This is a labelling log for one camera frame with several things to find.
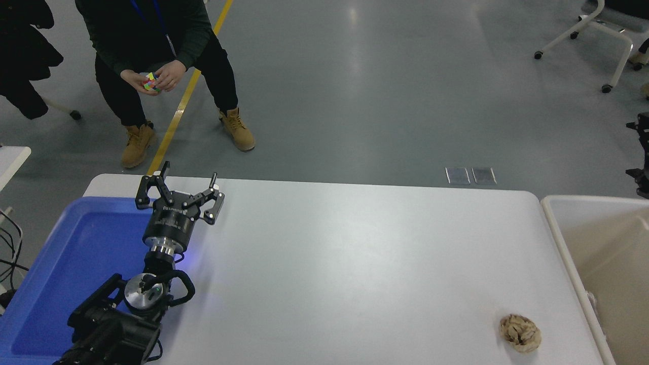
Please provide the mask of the person's right hand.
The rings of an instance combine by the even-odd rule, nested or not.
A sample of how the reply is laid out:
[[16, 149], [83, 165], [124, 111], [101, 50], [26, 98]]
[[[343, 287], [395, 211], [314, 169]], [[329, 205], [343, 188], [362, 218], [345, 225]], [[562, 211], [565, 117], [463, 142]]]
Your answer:
[[128, 83], [132, 88], [134, 88], [138, 93], [142, 93], [148, 96], [157, 96], [158, 93], [155, 90], [148, 90], [145, 88], [146, 83], [148, 83], [149, 78], [135, 72], [131, 69], [125, 69], [120, 72], [120, 77]]

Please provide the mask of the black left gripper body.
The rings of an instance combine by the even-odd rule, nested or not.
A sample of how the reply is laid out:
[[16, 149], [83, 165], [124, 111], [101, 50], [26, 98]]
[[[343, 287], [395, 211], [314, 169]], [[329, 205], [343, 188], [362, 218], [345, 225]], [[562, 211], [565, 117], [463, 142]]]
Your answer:
[[165, 247], [168, 252], [185, 252], [193, 229], [200, 218], [201, 208], [197, 196], [171, 193], [169, 199], [158, 197], [148, 205], [153, 212], [142, 236], [150, 250]]

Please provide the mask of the person's left hand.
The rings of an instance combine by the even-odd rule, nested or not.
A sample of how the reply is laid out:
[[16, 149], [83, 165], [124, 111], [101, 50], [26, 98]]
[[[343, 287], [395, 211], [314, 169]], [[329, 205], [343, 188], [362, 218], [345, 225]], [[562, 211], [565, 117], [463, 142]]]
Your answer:
[[187, 72], [187, 68], [179, 60], [164, 64], [154, 72], [157, 76], [155, 87], [164, 92], [171, 92], [183, 79], [185, 72]]

